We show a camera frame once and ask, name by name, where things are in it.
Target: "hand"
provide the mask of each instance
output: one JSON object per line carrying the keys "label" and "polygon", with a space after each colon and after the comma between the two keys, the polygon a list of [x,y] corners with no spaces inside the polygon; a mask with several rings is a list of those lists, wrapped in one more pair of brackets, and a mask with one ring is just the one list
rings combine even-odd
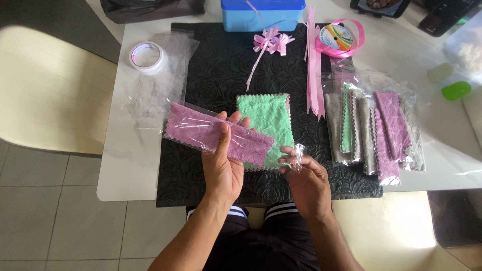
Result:
{"label": "hand", "polygon": [[[217,118],[225,120],[228,114],[223,111]],[[238,124],[241,120],[241,113],[234,112],[228,121]],[[250,118],[244,118],[241,126],[248,128]],[[203,151],[201,154],[204,179],[206,180],[205,198],[214,200],[225,206],[231,205],[237,200],[241,193],[244,167],[239,160],[228,157],[228,148],[231,141],[231,126],[227,123],[221,124],[221,133],[216,152]]]}
{"label": "hand", "polygon": [[[281,152],[291,154],[293,148],[280,148]],[[296,157],[283,156],[279,163],[295,163]],[[326,169],[311,156],[304,155],[301,159],[301,171],[291,170],[289,166],[280,168],[280,173],[286,174],[290,183],[291,194],[298,212],[306,220],[326,221],[333,216],[331,210],[331,191]]]}

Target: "white tape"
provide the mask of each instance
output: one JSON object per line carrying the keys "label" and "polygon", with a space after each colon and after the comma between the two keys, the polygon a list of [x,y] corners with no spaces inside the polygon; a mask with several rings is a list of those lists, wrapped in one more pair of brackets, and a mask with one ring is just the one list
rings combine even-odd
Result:
{"label": "white tape", "polygon": [[[155,61],[155,63],[146,67],[139,64],[145,61],[145,59],[139,59],[145,57],[144,55],[139,53],[141,52],[141,50],[145,49],[155,49],[159,51],[159,58]],[[134,48],[132,48],[131,54],[129,55],[129,62],[131,63],[132,67],[134,67],[138,71],[145,72],[147,74],[155,74],[167,63],[167,55],[159,45],[155,44],[154,42],[146,41],[141,42],[138,45],[134,46]]]}

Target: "white stripe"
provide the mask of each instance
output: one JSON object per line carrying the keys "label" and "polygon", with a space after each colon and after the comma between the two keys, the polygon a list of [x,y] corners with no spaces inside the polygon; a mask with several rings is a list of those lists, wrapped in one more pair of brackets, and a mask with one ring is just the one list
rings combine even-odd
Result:
{"label": "white stripe", "polygon": [[281,204],[281,205],[278,205],[278,206],[275,206],[275,207],[269,209],[266,213],[269,213],[269,212],[274,211],[276,209],[280,209],[280,208],[284,208],[284,207],[291,207],[291,206],[294,206],[294,205],[295,205],[294,203]]}
{"label": "white stripe", "polygon": [[192,209],[187,213],[186,221],[189,219],[189,217],[192,215],[192,213],[194,213],[194,210],[195,209]]}
{"label": "white stripe", "polygon": [[275,215],[279,215],[279,214],[289,213],[289,212],[298,212],[298,209],[288,209],[288,210],[282,210],[282,211],[278,211],[278,212],[271,213],[271,214],[269,214],[267,217],[265,217],[265,221],[266,221],[266,219],[268,219],[269,217],[272,217],[272,216],[275,216]]}
{"label": "white stripe", "polygon": [[244,213],[242,214],[242,213],[238,213],[238,212],[231,212],[231,211],[229,211],[228,215],[234,215],[234,216],[240,216],[240,217],[248,218],[248,217],[246,216],[246,214],[244,214]]}
{"label": "white stripe", "polygon": [[231,209],[239,210],[239,211],[241,211],[241,212],[243,213],[243,215],[244,215],[245,217],[247,217],[246,213],[244,212],[244,210],[243,210],[241,207],[237,207],[237,206],[234,206],[234,205],[233,205],[233,206],[231,206]]}

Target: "black table mat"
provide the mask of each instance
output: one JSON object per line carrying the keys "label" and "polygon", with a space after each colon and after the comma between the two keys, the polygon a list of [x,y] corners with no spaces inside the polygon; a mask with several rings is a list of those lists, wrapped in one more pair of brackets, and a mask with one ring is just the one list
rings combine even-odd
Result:
{"label": "black table mat", "polygon": [[[334,167],[331,159],[327,123],[306,113],[307,63],[303,60],[306,27],[298,24],[295,40],[287,45],[287,55],[265,52],[254,72],[250,90],[246,80],[259,53],[253,51],[252,32],[225,32],[222,23],[173,23],[172,29],[193,30],[200,41],[189,62],[185,101],[230,115],[236,111],[236,96],[245,94],[290,94],[293,135],[308,147],[308,154],[327,170],[332,199],[381,197],[376,176],[367,176],[362,166]],[[322,55],[322,72],[330,72],[330,58]],[[162,139],[157,207],[197,205],[204,195],[205,183],[201,152]],[[291,201],[286,179],[277,173],[244,173],[238,203],[276,203]]]}

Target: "blue plastic container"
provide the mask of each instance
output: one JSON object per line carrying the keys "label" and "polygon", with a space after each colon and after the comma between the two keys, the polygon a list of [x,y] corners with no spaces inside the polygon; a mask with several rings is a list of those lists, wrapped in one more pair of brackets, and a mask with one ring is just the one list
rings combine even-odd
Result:
{"label": "blue plastic container", "polygon": [[[266,31],[280,26],[280,31],[293,31],[298,24],[305,0],[251,0],[263,16]],[[263,21],[244,0],[221,0],[224,29],[228,32],[263,31]]]}

